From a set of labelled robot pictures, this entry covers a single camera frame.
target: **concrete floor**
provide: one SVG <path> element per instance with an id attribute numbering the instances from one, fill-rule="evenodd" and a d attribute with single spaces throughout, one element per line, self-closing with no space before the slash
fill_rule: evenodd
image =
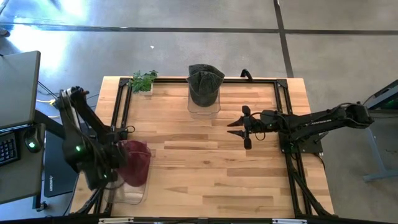
<path id="1" fill-rule="evenodd" d="M 395 0 L 279 2 L 286 29 L 398 30 Z M 0 14 L 0 25 L 2 22 L 278 27 L 272 0 L 9 0 Z M 363 101 L 397 79 L 397 42 L 398 35 L 287 35 L 294 77 L 304 78 L 313 111 Z M 255 77 L 286 77 L 279 34 L 70 32 L 17 26 L 10 37 L 0 38 L 1 54 L 30 50 L 41 51 L 40 81 L 53 91 L 80 85 L 97 93 L 104 75 L 131 75 L 136 70 L 185 76 L 193 63 L 210 63 L 232 77 L 243 68 Z M 43 105 L 37 107 L 57 114 Z M 322 143 L 335 213 L 398 222 L 398 178 L 362 180 L 363 175 L 377 172 L 365 133 L 343 128 L 332 131 Z M 397 168 L 398 154 L 381 153 L 388 167 Z M 0 205 L 0 220 L 61 215 L 69 198 L 46 198 L 50 208 L 40 213 L 31 210 L 31 198 Z"/>

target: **wooden tabletop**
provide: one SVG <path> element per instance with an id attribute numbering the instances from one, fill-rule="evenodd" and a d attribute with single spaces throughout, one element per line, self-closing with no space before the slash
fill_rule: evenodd
<path id="1" fill-rule="evenodd" d="M 119 78 L 104 77 L 99 93 L 95 112 L 107 125 L 111 123 Z M 310 113 L 303 79 L 287 81 L 293 113 Z M 277 134 L 267 133 L 263 141 L 253 136 L 252 149 L 247 151 L 240 137 L 226 132 L 241 129 L 226 125 L 241 116 L 242 105 L 248 105 L 252 113 L 276 110 L 273 86 L 224 83 L 220 94 L 221 111 L 213 120 L 190 117 L 186 83 L 155 83 L 153 96 L 132 96 L 127 125 L 135 126 L 136 131 L 129 139 L 148 142 L 152 151 L 150 174 L 144 200 L 139 205 L 115 203 L 112 216 L 294 216 L 285 158 Z M 303 154 L 303 164 L 308 188 L 333 213 L 319 158 Z M 301 191 L 298 194 L 304 211 Z M 81 208 L 90 195 L 81 174 L 71 212 Z"/>

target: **small plant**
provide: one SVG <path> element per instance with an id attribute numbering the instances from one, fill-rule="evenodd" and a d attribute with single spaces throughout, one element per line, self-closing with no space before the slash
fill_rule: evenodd
<path id="1" fill-rule="evenodd" d="M 132 86 L 132 91 L 138 93 L 139 91 L 150 91 L 152 88 L 152 83 L 157 77 L 157 72 L 155 70 L 149 71 L 149 73 L 141 74 L 141 71 L 133 73 L 130 85 Z"/>

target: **maroon fabric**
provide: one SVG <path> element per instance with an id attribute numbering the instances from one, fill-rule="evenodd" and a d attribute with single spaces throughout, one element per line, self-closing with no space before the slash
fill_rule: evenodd
<path id="1" fill-rule="evenodd" d="M 116 172 L 132 187 L 139 187 L 147 182 L 150 150 L 146 143 L 127 140 L 120 142 L 127 154 L 127 166 Z"/>

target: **keyboard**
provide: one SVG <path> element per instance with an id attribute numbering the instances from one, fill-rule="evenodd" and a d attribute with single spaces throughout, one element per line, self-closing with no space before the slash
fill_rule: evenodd
<path id="1" fill-rule="evenodd" d="M 19 160 L 14 133 L 0 136 L 0 166 Z"/>

